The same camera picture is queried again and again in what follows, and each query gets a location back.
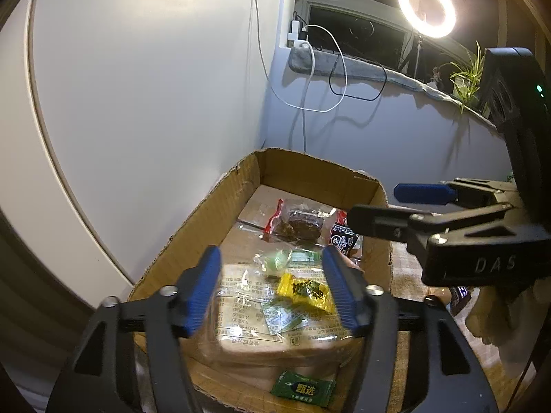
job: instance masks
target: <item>red snack package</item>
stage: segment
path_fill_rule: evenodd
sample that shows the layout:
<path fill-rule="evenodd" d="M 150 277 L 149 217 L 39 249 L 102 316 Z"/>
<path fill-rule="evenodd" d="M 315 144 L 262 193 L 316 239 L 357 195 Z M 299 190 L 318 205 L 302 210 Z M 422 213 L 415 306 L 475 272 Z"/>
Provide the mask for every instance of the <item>red snack package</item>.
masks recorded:
<path fill-rule="evenodd" d="M 293 241 L 316 243 L 321 235 L 324 220 L 334 211 L 334 208 L 321 204 L 314 206 L 299 200 L 279 199 L 275 214 L 264 228 L 264 239 L 268 240 L 273 233 Z"/>

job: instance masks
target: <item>cloth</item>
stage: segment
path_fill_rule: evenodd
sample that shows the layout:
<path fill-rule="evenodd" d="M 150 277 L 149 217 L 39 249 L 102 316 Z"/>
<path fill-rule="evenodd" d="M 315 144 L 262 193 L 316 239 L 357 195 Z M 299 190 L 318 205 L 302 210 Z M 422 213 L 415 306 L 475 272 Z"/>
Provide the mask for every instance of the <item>cloth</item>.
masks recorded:
<path fill-rule="evenodd" d="M 314 75 L 316 76 L 329 76 L 331 70 L 335 65 L 337 60 L 337 66 L 333 72 L 333 77 L 344 77 L 344 68 L 342 60 L 339 54 L 327 53 L 325 51 L 315 51 L 314 57 L 316 59 L 316 68 L 314 70 Z M 346 73 L 348 74 L 348 79 L 355 80 L 364 80 L 364 81 L 374 81 L 374 82 L 384 82 L 385 81 L 385 72 L 378 65 L 373 65 L 362 60 L 352 59 L 345 57 L 344 61 L 346 63 Z M 288 60 L 289 68 L 292 71 L 299 74 L 310 74 L 312 69 L 312 56 L 309 48 L 291 48 L 291 53 L 289 54 Z M 450 102 L 457 107 L 461 107 L 461 102 L 457 99 L 454 99 L 446 93 L 432 88 L 417 79 L 413 79 L 398 71 L 386 69 L 387 82 L 392 82 L 399 87 L 405 88 L 413 92 L 425 93 L 429 98 L 434 100 L 444 100 Z M 495 126 L 488 121 L 486 118 L 480 116 L 478 113 L 465 107 L 466 110 L 470 111 L 472 114 L 478 116 L 481 120 L 486 122 L 488 125 L 492 126 L 495 129 Z"/>

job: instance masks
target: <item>cardboard box flap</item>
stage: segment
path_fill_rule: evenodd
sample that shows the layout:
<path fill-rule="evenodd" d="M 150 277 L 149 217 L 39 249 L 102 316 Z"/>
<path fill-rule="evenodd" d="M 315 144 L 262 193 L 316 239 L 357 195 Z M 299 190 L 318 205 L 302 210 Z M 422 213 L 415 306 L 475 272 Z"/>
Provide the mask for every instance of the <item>cardboard box flap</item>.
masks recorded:
<path fill-rule="evenodd" d="M 197 265 L 209 245 L 219 245 L 260 185 L 256 155 L 250 154 L 228 172 L 188 216 L 180 229 L 145 271 L 129 299 L 142 299 L 174 284 L 180 274 Z"/>
<path fill-rule="evenodd" d="M 331 207 L 349 210 L 370 203 L 381 184 L 330 161 L 282 149 L 257 152 L 262 184 Z"/>

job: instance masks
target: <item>ring light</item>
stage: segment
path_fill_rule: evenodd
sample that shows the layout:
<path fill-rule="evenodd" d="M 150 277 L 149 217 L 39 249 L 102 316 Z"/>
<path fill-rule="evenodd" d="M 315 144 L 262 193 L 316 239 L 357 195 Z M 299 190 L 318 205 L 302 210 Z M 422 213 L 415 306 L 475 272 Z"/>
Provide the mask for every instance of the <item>ring light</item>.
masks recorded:
<path fill-rule="evenodd" d="M 456 16 L 454 4 L 451 0 L 438 0 L 440 4 L 444 7 L 444 22 L 439 26 L 433 26 L 427 22 L 421 20 L 414 9 L 411 6 L 409 0 L 398 0 L 400 4 L 400 9 L 406 16 L 407 21 L 423 35 L 428 37 L 444 37 L 448 35 L 455 26 Z"/>

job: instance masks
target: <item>blue gripper pad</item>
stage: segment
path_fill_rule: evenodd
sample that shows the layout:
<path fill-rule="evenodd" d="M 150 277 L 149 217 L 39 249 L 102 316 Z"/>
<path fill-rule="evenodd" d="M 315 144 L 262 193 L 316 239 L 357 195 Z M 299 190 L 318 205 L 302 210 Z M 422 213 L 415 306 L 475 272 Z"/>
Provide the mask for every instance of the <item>blue gripper pad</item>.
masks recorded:
<path fill-rule="evenodd" d="M 209 245 L 197 266 L 185 270 L 178 278 L 178 297 L 184 304 L 181 327 L 191 337 L 201 326 L 221 268 L 220 249 Z"/>
<path fill-rule="evenodd" d="M 394 197 L 400 203 L 447 205 L 457 200 L 457 191 L 443 184 L 399 183 L 394 188 Z"/>
<path fill-rule="evenodd" d="M 373 313 L 365 303 L 367 283 L 362 273 L 348 267 L 335 246 L 324 248 L 321 262 L 341 324 L 355 337 L 365 336 Z"/>

